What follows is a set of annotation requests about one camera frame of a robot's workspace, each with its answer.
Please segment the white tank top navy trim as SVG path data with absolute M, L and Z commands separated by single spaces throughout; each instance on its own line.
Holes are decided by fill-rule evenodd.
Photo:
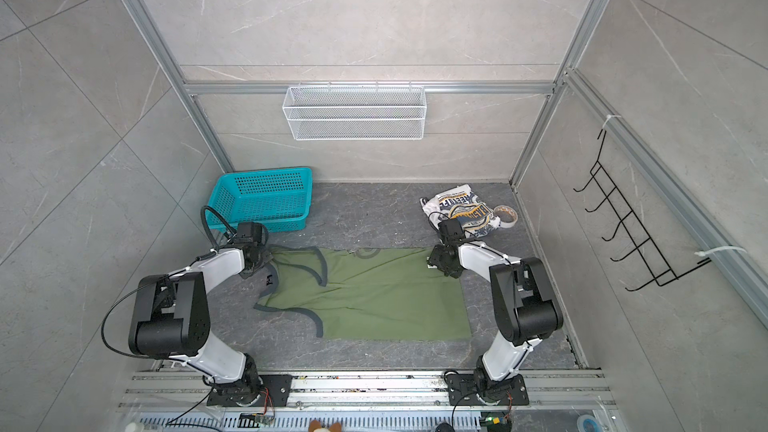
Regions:
M 483 237 L 501 224 L 500 218 L 468 184 L 441 192 L 432 198 L 422 197 L 420 205 L 431 225 L 457 219 L 467 237 Z

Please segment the green tank top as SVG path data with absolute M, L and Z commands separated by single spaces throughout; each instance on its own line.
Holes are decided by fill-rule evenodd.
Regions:
M 455 341 L 471 336 L 461 283 L 428 248 L 275 246 L 255 309 L 308 317 L 325 339 Z

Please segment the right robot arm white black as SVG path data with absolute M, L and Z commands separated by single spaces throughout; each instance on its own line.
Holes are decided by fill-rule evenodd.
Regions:
M 471 239 L 457 219 L 435 226 L 440 243 L 427 264 L 444 275 L 458 278 L 474 272 L 491 286 L 494 320 L 498 332 L 475 369 L 478 390 L 486 392 L 519 375 L 525 359 L 564 323 L 554 287 L 543 262 L 509 256 Z

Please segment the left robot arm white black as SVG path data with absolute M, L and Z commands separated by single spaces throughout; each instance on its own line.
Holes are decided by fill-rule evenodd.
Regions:
M 220 388 L 259 387 L 255 360 L 211 331 L 208 294 L 229 278 L 266 265 L 271 259 L 268 238 L 264 225 L 241 222 L 225 244 L 216 244 L 187 267 L 142 279 L 129 328 L 130 351 L 188 364 Z

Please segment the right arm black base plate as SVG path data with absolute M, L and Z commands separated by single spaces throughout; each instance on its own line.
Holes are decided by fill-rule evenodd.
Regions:
M 529 401 L 524 378 L 518 374 L 502 381 L 491 381 L 478 371 L 443 374 L 451 406 L 527 406 Z

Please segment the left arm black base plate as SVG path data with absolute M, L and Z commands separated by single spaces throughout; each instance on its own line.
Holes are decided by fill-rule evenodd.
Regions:
M 260 375 L 215 385 L 207 406 L 284 407 L 287 405 L 293 377 L 287 374 Z

